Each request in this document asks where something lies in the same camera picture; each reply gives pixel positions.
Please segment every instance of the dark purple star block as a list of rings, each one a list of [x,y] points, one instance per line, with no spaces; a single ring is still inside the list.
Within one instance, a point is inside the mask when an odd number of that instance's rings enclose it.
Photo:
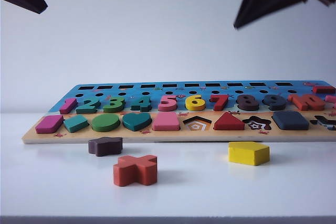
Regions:
[[[89,140],[89,153],[97,157],[120,154],[122,137],[101,137]]]

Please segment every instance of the wooden puzzle board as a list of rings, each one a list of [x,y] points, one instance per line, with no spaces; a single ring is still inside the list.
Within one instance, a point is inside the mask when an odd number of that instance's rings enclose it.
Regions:
[[[314,93],[313,87],[330,86],[324,81],[297,81],[297,80],[274,80],[274,81],[195,81],[195,82],[151,82],[151,83],[105,83],[83,84],[71,89],[59,100],[46,114],[59,115],[59,109],[68,98],[76,98],[77,106],[84,104],[85,99],[98,98],[100,105],[96,113],[82,114],[89,126],[70,133],[64,124],[55,132],[37,134],[35,127],[43,119],[41,118],[24,136],[25,144],[37,143],[87,143],[91,139],[103,136],[122,137],[125,143],[136,142],[195,142],[195,141],[263,141],[263,142],[311,142],[311,141],[336,141],[336,124],[334,119],[336,109],[334,104],[326,102],[324,109],[299,110],[296,105],[287,100],[283,111],[297,111],[309,122],[307,130],[281,130],[272,116],[274,111],[263,103],[266,95],[279,95],[285,99],[291,94],[299,97],[305,94],[315,95],[324,100],[326,95],[334,94]],[[211,102],[212,95],[227,95],[228,102],[222,111],[214,111],[216,102]],[[123,125],[123,116],[128,113],[149,113],[152,121],[158,111],[158,106],[164,95],[175,95],[176,113],[180,130],[178,131],[155,131],[152,124],[138,131],[131,131]],[[205,101],[205,108],[201,111],[190,111],[186,108],[186,99],[193,95],[201,95]],[[236,100],[239,95],[252,95],[259,103],[256,111],[244,111],[239,108]],[[109,105],[111,97],[122,97],[125,105],[122,111],[116,112],[121,124],[109,132],[96,132],[91,127],[92,120],[104,114],[103,107]],[[150,97],[151,109],[148,112],[131,111],[131,105],[142,97]],[[76,116],[76,108],[70,113],[64,114],[64,120]],[[230,113],[235,118],[245,122],[244,130],[214,130],[215,122],[224,114]],[[251,116],[257,116],[265,123],[256,123]],[[324,124],[317,120],[316,116],[323,116],[331,124]]]

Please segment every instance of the white table surface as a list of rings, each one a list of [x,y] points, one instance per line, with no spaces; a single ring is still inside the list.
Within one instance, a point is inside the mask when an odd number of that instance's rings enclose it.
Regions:
[[[336,220],[336,142],[267,143],[271,161],[256,167],[229,163],[227,143],[124,144],[120,155],[96,157],[87,144],[23,144],[41,116],[1,114],[3,223],[15,216]],[[113,184],[118,157],[146,154],[158,158],[157,184]]]

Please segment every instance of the red cross block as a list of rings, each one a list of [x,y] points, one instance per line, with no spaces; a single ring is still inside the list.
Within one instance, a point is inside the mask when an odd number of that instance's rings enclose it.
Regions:
[[[113,182],[117,186],[127,186],[133,182],[149,186],[157,182],[157,171],[156,156],[123,156],[113,166]]]

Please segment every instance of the white wall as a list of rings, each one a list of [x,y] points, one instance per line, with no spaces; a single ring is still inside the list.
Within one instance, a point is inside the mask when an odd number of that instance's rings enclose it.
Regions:
[[[1,2],[1,110],[47,112],[80,83],[321,79],[336,86],[336,6],[308,0],[239,31],[242,0]]]

